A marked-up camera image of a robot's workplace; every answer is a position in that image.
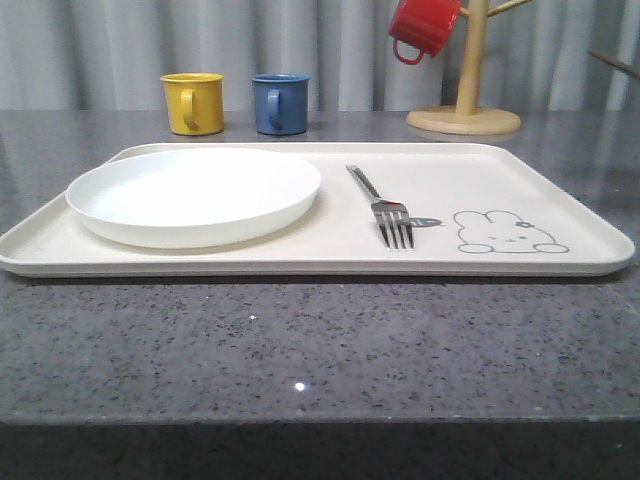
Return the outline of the silver fork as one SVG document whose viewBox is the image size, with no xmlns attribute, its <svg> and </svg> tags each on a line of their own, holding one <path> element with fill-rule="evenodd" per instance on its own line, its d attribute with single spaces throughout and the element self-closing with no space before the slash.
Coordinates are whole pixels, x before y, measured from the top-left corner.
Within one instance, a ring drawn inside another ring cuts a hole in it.
<svg viewBox="0 0 640 480">
<path fill-rule="evenodd" d="M 371 211 L 387 250 L 412 250 L 414 236 L 407 207 L 400 202 L 382 198 L 358 166 L 347 165 L 346 170 L 368 196 Z"/>
</svg>

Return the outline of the white round plate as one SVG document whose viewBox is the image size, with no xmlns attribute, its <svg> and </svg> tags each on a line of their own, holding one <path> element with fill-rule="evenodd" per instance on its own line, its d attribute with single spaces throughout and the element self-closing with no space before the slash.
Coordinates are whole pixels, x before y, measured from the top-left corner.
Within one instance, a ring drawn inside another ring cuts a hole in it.
<svg viewBox="0 0 640 480">
<path fill-rule="evenodd" d="M 76 178 L 67 204 L 84 226 L 140 247 L 190 249 L 251 240 L 302 217 L 318 169 L 290 153 L 188 148 L 136 155 Z"/>
</svg>

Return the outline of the blue enamel mug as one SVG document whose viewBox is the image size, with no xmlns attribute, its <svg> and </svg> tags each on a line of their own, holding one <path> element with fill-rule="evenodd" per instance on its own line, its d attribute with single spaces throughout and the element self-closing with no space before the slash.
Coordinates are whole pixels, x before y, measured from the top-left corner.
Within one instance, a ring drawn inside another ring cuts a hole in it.
<svg viewBox="0 0 640 480">
<path fill-rule="evenodd" d="M 303 74 L 263 73 L 252 77 L 256 129 L 275 136 L 308 128 L 308 85 Z"/>
</svg>

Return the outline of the yellow enamel mug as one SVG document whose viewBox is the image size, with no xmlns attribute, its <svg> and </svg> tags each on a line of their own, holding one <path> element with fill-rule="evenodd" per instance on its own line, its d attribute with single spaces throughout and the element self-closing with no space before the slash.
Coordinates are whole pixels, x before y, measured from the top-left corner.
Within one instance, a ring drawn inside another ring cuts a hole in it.
<svg viewBox="0 0 640 480">
<path fill-rule="evenodd" d="M 223 79 L 216 73 L 173 73 L 160 77 L 170 130 L 201 136 L 224 130 Z"/>
</svg>

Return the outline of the wooden mug tree stand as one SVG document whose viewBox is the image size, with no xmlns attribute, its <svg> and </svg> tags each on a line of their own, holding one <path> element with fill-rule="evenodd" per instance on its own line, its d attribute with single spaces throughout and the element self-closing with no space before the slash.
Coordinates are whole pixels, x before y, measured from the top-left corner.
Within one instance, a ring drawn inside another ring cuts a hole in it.
<svg viewBox="0 0 640 480">
<path fill-rule="evenodd" d="M 455 135 L 499 135 L 521 128 L 518 115 L 480 107 L 478 98 L 488 19 L 526 3 L 528 0 L 505 1 L 490 7 L 488 1 L 477 0 L 469 1 L 468 6 L 462 8 L 468 20 L 456 103 L 412 110 L 406 117 L 410 126 Z"/>
</svg>

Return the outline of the red enamel mug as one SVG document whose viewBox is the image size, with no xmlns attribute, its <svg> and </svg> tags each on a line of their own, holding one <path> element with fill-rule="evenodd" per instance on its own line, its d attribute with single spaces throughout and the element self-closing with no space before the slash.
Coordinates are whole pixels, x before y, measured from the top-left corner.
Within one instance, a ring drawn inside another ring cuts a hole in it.
<svg viewBox="0 0 640 480">
<path fill-rule="evenodd" d="M 425 55 L 437 56 L 448 41 L 461 14 L 462 2 L 455 0 L 400 1 L 389 26 L 395 57 L 407 65 L 416 65 Z M 404 43 L 418 50 L 415 58 L 399 51 Z"/>
</svg>

